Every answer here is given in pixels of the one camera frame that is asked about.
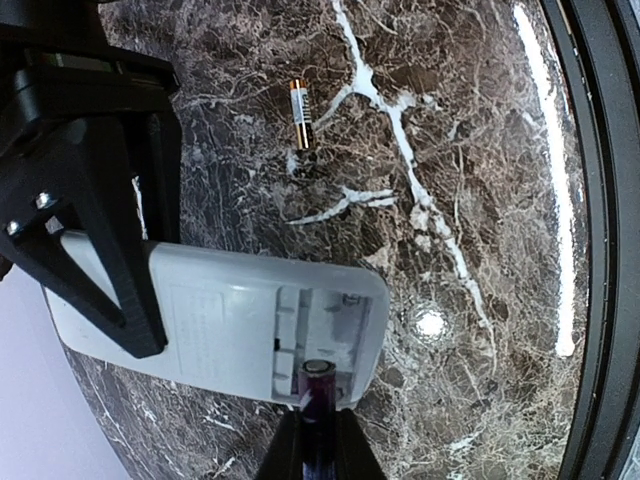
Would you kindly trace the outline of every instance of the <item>white wall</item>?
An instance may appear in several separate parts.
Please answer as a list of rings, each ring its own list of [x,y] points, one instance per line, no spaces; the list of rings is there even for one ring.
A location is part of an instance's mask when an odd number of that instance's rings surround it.
[[[40,286],[14,269],[0,283],[0,480],[36,478],[128,475],[76,383]]]

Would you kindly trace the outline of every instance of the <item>white surface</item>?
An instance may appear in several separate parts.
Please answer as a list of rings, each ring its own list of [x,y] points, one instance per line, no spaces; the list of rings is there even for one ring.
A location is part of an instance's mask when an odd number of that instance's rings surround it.
[[[116,301],[89,240],[68,233],[62,243]],[[290,405],[298,404],[292,385],[299,366],[322,358],[337,365],[339,408],[362,397],[388,321],[389,293],[378,275],[182,245],[147,247],[169,339],[165,350],[135,359],[50,293],[54,320],[69,347],[167,380]]]
[[[0,479],[129,478],[89,410],[40,285],[0,283]]]

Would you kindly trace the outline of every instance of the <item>brown marble surface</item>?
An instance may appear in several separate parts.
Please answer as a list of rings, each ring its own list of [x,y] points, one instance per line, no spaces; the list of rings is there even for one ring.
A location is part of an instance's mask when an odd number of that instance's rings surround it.
[[[103,14],[114,44],[170,60],[183,83],[185,243],[361,265],[390,285],[357,409],[389,478],[555,478],[588,259],[539,5],[125,0]],[[315,155],[294,150],[294,77],[311,85]],[[69,358],[136,479],[250,479],[282,412]]]

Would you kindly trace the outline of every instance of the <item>screw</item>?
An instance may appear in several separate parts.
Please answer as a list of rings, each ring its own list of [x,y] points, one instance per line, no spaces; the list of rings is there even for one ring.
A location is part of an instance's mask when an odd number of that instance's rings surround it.
[[[9,234],[9,236],[13,237],[15,234],[17,234],[20,231],[20,224],[18,222],[16,222],[15,220],[11,220],[9,222],[9,225],[7,225],[7,233]]]
[[[55,202],[51,195],[47,192],[42,192],[40,195],[36,197],[36,208],[38,210],[45,210],[52,206]]]

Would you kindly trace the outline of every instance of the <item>battery label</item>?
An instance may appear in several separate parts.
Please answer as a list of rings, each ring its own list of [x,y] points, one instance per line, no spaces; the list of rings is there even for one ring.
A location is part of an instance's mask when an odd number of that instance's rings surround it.
[[[293,122],[296,125],[311,123],[309,94],[306,88],[296,88],[291,90],[291,106],[293,108]]]

